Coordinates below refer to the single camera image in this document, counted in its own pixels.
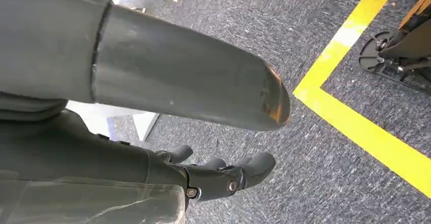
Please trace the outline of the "robot's grey right hand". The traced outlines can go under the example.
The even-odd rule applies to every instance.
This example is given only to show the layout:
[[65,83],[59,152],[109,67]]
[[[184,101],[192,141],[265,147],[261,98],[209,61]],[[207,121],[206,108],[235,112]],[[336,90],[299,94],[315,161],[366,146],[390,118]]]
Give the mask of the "robot's grey right hand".
[[1,223],[183,223],[189,200],[233,196],[275,167],[262,152],[185,165],[89,131],[77,101],[255,131],[288,93],[261,58],[111,0],[1,0]]

